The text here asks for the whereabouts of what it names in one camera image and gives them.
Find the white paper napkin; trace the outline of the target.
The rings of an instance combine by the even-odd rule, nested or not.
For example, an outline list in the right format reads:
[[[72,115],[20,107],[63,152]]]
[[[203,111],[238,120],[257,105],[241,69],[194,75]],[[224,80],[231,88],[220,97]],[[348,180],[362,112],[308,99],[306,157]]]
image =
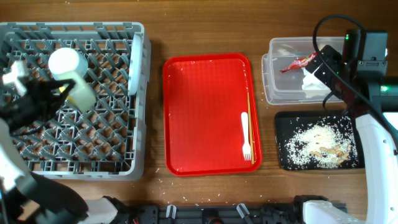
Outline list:
[[[315,73],[310,73],[306,68],[302,68],[304,78],[302,84],[302,90],[328,90],[329,88],[322,83],[316,76]]]

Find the red snack wrapper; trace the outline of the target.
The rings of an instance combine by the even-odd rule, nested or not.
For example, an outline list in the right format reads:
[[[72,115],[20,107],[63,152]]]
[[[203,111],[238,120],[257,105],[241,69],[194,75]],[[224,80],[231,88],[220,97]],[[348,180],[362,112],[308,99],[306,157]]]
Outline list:
[[[298,58],[294,60],[288,67],[283,68],[280,70],[281,73],[289,72],[291,70],[297,70],[303,67],[306,67],[315,57],[317,53],[314,52],[304,58]]]

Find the green bowl with food scraps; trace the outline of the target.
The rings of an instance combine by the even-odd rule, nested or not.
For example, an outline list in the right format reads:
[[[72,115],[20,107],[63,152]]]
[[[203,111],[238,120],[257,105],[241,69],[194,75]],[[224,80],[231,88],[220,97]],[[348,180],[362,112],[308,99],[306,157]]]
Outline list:
[[[96,103],[96,95],[85,79],[75,71],[64,73],[63,77],[72,79],[75,82],[75,86],[69,92],[67,100],[82,113],[92,109]]]

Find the small light blue bowl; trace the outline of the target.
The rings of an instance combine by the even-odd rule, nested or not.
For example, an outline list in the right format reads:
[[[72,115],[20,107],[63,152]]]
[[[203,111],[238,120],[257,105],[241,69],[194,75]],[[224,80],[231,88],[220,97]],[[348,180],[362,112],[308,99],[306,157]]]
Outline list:
[[[62,74],[70,71],[77,71],[81,77],[84,77],[88,61],[83,54],[65,47],[57,49],[50,55],[48,67],[55,80],[60,80]]]

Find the wooden chopstick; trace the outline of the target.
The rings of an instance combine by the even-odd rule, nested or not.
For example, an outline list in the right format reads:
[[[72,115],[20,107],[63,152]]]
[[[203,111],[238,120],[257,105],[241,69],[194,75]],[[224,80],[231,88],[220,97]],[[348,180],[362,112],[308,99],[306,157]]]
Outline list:
[[[251,164],[254,164],[254,146],[253,146],[251,104],[250,104],[249,93],[247,94],[247,100],[248,100],[248,121],[249,121],[249,144],[250,144],[250,147],[251,147]]]

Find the white plastic fork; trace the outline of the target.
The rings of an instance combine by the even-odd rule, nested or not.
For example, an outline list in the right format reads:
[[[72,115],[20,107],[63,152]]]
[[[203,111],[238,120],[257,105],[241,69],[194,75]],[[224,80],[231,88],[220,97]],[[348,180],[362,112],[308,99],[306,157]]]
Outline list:
[[[243,157],[245,161],[251,161],[251,147],[249,143],[249,116],[246,112],[241,113],[241,124],[243,129]]]

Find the large light blue plate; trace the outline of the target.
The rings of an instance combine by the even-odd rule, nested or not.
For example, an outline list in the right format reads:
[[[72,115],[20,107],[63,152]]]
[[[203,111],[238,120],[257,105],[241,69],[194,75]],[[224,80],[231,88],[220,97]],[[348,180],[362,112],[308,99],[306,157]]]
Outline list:
[[[131,58],[129,64],[129,76],[128,76],[128,95],[132,96],[137,93],[139,88],[139,80],[141,75],[141,63],[142,63],[143,44],[142,39],[138,35],[134,35],[131,47]]]

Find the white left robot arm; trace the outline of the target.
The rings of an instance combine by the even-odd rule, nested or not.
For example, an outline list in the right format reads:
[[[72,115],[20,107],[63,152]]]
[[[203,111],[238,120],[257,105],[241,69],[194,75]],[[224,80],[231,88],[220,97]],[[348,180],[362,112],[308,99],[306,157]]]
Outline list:
[[[22,223],[27,202],[38,208],[24,223],[117,223],[119,212],[109,197],[84,200],[71,188],[32,172],[14,146],[12,138],[24,126],[55,116],[74,90],[89,90],[76,71],[59,80],[30,80],[25,62],[15,61],[1,75],[1,89],[18,99],[1,107],[1,223]]]

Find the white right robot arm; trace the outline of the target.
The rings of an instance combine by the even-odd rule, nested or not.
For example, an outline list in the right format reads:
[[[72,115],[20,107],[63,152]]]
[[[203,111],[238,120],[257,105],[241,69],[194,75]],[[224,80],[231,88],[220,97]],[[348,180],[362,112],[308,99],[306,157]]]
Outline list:
[[[331,19],[357,27],[346,31],[342,53],[318,46],[318,30]],[[346,103],[359,134],[368,192],[365,222],[397,223],[397,77],[386,75],[387,32],[332,14],[316,24],[312,44],[317,56],[306,69]]]

